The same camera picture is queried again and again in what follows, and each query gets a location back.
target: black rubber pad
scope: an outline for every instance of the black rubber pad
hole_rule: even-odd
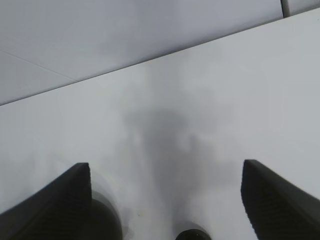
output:
[[[256,160],[244,161],[241,196],[260,240],[320,240],[320,201]]]
[[[0,215],[0,240],[76,240],[91,210],[90,169],[78,163]]]
[[[202,230],[189,229],[181,232],[175,240],[211,240],[211,238]]]

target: white surface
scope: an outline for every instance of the white surface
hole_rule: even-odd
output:
[[[290,16],[320,7],[320,0],[287,0]]]
[[[279,0],[2,0],[0,51],[78,81],[281,18]],[[11,81],[0,104],[60,86]]]
[[[76,162],[126,239],[185,221],[254,240],[241,195],[258,159],[320,198],[320,9],[0,107],[0,210]]]
[[[75,82],[0,51],[0,105]]]

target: white wall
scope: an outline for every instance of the white wall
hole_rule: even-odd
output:
[[[2,0],[0,104],[281,18],[279,0]]]
[[[286,0],[286,2],[290,16],[320,7],[320,0]]]

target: white floor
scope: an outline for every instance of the white floor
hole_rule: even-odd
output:
[[[0,105],[281,18],[280,0],[2,0]]]

